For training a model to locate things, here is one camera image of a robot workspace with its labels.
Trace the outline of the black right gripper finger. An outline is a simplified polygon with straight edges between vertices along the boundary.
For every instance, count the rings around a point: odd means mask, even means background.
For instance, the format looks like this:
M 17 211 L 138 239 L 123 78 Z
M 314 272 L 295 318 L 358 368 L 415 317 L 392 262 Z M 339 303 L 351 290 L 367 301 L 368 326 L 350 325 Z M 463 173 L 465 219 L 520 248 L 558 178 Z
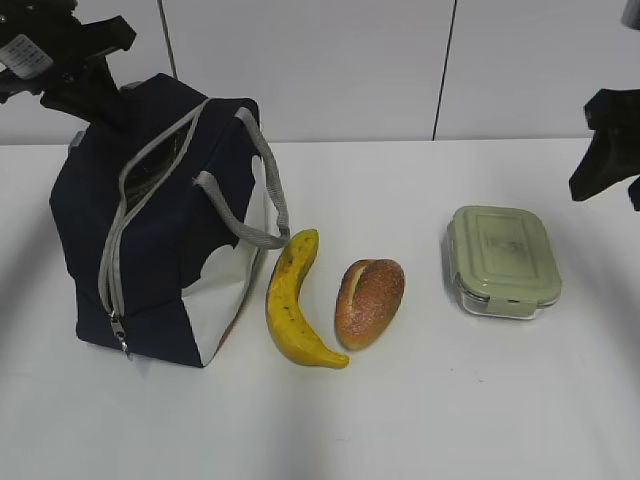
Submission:
M 569 179 L 577 202 L 639 177 L 639 91 L 601 89 L 584 105 L 584 115 L 593 136 Z

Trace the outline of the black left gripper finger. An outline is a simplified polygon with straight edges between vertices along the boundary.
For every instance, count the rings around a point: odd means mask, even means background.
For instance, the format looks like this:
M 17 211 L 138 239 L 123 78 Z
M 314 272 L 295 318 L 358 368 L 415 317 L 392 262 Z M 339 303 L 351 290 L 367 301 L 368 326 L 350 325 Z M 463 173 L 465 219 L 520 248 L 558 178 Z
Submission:
M 128 104 L 104 57 L 64 72 L 59 81 L 44 89 L 40 104 L 116 131 L 125 131 L 131 123 Z

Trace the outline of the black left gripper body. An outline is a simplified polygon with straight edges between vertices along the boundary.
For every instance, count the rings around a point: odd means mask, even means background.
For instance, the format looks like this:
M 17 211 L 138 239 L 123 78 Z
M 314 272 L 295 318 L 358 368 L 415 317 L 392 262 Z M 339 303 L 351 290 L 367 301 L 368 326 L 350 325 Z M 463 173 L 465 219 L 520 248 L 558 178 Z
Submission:
M 94 62 L 127 51 L 136 32 L 121 16 L 82 23 L 76 1 L 1 3 L 1 102 L 75 81 Z

